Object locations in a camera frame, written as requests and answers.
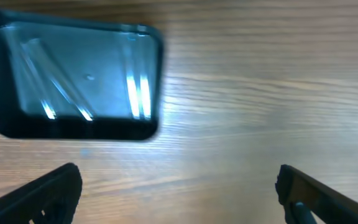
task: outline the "wood grain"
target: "wood grain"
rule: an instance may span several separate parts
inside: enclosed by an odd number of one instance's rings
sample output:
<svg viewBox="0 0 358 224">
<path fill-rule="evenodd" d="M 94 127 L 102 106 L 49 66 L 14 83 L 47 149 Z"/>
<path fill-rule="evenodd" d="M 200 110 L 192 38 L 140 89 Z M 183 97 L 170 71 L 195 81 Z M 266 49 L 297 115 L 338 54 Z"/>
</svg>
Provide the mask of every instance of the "wood grain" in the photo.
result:
<svg viewBox="0 0 358 224">
<path fill-rule="evenodd" d="M 74 223 L 284 223 L 290 164 L 358 201 L 358 1 L 0 0 L 0 7 L 165 34 L 148 142 L 0 135 L 0 196 L 74 162 Z"/>
</svg>

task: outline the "wooden table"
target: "wooden table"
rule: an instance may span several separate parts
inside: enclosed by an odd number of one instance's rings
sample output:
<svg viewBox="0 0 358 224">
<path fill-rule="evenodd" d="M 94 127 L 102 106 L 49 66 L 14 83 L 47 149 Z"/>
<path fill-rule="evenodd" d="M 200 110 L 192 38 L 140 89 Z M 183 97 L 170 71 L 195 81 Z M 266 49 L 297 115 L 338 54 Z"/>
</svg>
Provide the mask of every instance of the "wooden table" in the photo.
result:
<svg viewBox="0 0 358 224">
<path fill-rule="evenodd" d="M 160 132 L 148 142 L 0 135 L 0 196 L 66 163 L 74 223 L 284 223 L 290 164 L 358 201 L 358 1 L 0 0 L 159 28 Z"/>
</svg>

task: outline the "black tray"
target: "black tray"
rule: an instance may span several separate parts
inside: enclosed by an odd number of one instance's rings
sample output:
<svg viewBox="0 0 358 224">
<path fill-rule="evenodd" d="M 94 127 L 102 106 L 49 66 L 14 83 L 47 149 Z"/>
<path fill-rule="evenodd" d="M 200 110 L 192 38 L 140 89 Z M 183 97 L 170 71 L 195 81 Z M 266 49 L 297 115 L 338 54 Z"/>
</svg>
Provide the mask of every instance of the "black tray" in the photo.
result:
<svg viewBox="0 0 358 224">
<path fill-rule="evenodd" d="M 149 26 L 0 10 L 0 133 L 147 139 L 158 127 L 162 58 Z"/>
</svg>

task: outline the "wooden surface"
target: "wooden surface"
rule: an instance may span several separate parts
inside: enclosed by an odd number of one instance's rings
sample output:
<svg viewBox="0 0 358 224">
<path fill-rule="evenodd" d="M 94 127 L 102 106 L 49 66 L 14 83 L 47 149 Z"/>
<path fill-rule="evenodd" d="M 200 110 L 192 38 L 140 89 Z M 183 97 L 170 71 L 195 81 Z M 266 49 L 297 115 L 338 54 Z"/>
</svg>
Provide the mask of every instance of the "wooden surface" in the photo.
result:
<svg viewBox="0 0 358 224">
<path fill-rule="evenodd" d="M 284 223 L 290 164 L 358 201 L 358 1 L 0 0 L 162 30 L 160 132 L 146 143 L 0 135 L 0 196 L 66 163 L 74 223 Z"/>
</svg>

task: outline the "table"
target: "table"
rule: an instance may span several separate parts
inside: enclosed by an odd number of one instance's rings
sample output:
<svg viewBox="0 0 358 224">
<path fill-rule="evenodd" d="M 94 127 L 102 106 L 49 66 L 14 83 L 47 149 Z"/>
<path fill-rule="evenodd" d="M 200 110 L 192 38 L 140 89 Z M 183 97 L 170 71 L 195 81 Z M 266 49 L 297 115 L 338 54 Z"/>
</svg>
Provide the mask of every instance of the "table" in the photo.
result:
<svg viewBox="0 0 358 224">
<path fill-rule="evenodd" d="M 66 163 L 74 223 L 284 223 L 290 164 L 358 201 L 358 1 L 0 0 L 141 22 L 166 38 L 162 120 L 147 142 L 0 135 L 0 196 Z"/>
</svg>

